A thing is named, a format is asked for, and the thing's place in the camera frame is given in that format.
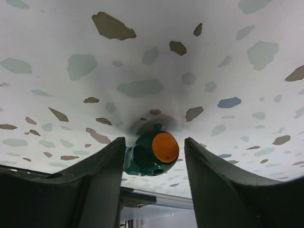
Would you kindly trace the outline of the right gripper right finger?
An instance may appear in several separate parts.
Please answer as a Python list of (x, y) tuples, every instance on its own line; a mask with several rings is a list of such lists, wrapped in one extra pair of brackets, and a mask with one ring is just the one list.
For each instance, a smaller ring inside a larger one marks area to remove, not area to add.
[(192, 138), (185, 160), (199, 228), (302, 228), (304, 179), (272, 180), (243, 170)]

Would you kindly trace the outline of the aluminium frame rail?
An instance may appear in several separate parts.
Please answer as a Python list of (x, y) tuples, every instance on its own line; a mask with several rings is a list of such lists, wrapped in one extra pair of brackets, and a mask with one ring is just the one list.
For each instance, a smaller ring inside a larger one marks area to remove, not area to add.
[(173, 196), (168, 194), (162, 194), (152, 191), (145, 191), (145, 190), (136, 190), (127, 187), (121, 187), (121, 189), (128, 189), (133, 190), (134, 192), (152, 195), (157, 198), (157, 202), (152, 205), (161, 206), (161, 207), (170, 207), (170, 208), (177, 208), (177, 209), (187, 209), (187, 210), (194, 210), (193, 201), (190, 198)]

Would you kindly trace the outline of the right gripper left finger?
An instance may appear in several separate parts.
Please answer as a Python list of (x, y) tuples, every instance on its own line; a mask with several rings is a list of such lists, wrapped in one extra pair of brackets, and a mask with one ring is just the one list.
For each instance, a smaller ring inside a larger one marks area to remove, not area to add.
[(112, 228), (118, 209), (125, 139), (53, 174), (0, 167), (3, 228)]

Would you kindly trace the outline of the short green screwdriver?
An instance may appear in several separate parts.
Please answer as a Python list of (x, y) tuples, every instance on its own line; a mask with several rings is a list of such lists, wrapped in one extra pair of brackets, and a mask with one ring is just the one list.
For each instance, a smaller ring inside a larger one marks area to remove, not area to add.
[(124, 172), (136, 176), (159, 176), (169, 171), (179, 158), (179, 145), (166, 131), (152, 131), (140, 136), (127, 148)]

